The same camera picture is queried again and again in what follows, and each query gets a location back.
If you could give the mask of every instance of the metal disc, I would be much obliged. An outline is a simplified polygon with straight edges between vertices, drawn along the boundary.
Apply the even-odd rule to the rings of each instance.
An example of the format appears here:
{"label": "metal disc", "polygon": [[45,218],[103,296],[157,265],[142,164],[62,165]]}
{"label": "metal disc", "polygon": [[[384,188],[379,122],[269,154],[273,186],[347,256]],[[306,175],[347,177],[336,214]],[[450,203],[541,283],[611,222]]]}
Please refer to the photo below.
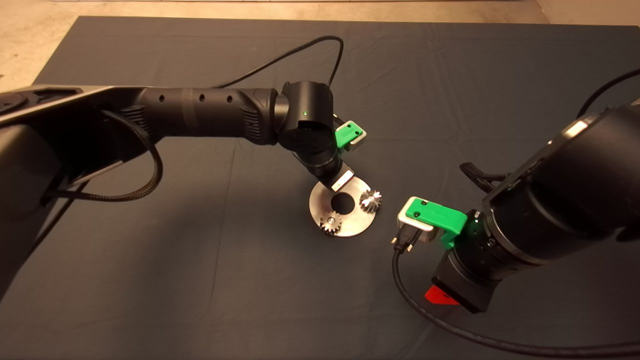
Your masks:
{"label": "metal disc", "polygon": [[376,213],[368,213],[358,205],[360,196],[367,190],[371,190],[369,185],[355,176],[337,193],[327,189],[321,183],[317,183],[314,189],[311,190],[311,196],[309,197],[311,217],[316,222],[316,225],[320,226],[320,218],[334,211],[331,207],[333,196],[338,193],[349,194],[353,199],[353,210],[348,214],[341,214],[342,225],[340,231],[335,233],[334,236],[348,237],[358,235],[365,231],[376,217]]}

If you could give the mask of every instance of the metal gear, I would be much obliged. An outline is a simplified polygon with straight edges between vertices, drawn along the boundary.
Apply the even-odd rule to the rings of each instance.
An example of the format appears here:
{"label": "metal gear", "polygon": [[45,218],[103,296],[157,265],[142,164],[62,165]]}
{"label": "metal gear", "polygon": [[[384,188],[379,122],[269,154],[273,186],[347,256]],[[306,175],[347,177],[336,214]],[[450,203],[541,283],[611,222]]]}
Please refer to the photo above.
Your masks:
{"label": "metal gear", "polygon": [[340,214],[332,211],[320,218],[320,228],[329,235],[334,235],[340,231],[342,226],[342,217]]}
{"label": "metal gear", "polygon": [[367,213],[375,213],[382,205],[382,194],[376,190],[367,190],[360,196],[360,207]]}

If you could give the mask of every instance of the cable connector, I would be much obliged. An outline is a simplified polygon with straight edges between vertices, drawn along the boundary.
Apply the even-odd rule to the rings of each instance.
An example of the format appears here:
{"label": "cable connector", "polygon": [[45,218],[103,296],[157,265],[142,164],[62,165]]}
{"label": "cable connector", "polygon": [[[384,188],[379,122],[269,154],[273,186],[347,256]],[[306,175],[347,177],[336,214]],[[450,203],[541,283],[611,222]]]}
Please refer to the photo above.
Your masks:
{"label": "cable connector", "polygon": [[402,225],[398,230],[396,236],[391,239],[391,244],[394,245],[394,249],[400,250],[402,254],[405,250],[410,252],[413,246],[420,238],[422,230],[411,225]]}

